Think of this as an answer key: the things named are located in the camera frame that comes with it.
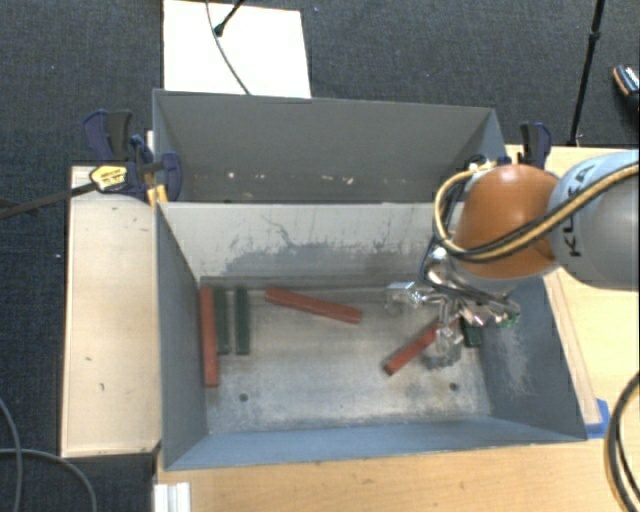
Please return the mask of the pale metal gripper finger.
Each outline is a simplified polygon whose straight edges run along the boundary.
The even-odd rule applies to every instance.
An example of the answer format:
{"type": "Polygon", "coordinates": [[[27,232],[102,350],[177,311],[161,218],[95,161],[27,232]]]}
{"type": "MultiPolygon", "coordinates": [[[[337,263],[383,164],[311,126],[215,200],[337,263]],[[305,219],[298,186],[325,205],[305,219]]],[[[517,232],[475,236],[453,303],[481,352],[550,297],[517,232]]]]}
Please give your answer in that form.
{"type": "Polygon", "coordinates": [[[384,309],[389,315],[398,316],[407,308],[416,310],[423,307],[425,297],[414,281],[396,281],[385,288],[384,309]]]}
{"type": "Polygon", "coordinates": [[[435,339],[424,351],[427,369],[435,370],[453,366],[461,357],[464,336],[458,321],[435,330],[435,339]]]}

